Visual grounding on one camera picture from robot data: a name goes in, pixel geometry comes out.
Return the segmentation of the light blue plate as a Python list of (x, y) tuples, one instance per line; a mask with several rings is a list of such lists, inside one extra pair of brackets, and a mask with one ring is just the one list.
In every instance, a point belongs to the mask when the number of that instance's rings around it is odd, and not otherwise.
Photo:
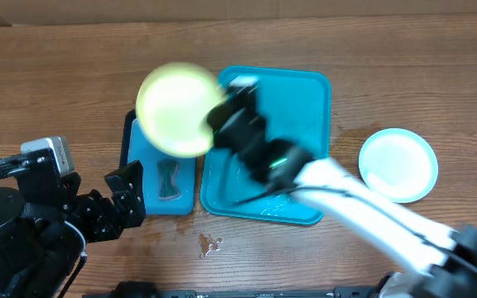
[(358, 166), (371, 190), (400, 204), (427, 196), (439, 175), (430, 144), (402, 128), (387, 128), (370, 136), (361, 147)]

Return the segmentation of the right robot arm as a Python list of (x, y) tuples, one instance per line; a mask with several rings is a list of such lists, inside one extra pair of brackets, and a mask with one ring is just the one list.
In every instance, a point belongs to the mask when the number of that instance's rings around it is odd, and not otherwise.
[(456, 231), (385, 199), (334, 159), (266, 139), (255, 85), (231, 86), (206, 122), (214, 145), (229, 149), (265, 187), (262, 197), (288, 194), (352, 229), (402, 272), (385, 277), (377, 297), (477, 297), (477, 228)]

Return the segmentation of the yellow-green plate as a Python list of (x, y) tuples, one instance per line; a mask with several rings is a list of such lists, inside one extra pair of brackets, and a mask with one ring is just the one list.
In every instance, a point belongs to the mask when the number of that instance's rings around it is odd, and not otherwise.
[(158, 150), (198, 157), (213, 146), (206, 116), (223, 101), (224, 89), (213, 73), (196, 64), (172, 62), (143, 80), (135, 111), (144, 136)]

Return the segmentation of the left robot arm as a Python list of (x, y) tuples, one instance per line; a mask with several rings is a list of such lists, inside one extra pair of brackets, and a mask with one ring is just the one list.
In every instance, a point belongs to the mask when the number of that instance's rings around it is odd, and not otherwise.
[(36, 164), (0, 187), (0, 297), (52, 297), (84, 265), (89, 243), (120, 237), (146, 217), (143, 168), (133, 161), (105, 176), (112, 191), (81, 195), (80, 176)]

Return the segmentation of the green and yellow sponge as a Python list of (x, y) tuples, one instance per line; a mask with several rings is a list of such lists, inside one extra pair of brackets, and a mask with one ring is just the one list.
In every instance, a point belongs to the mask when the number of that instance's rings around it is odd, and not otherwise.
[(179, 163), (175, 160), (164, 159), (157, 163), (158, 198), (160, 200), (172, 200), (180, 196), (181, 192), (176, 184), (178, 170)]

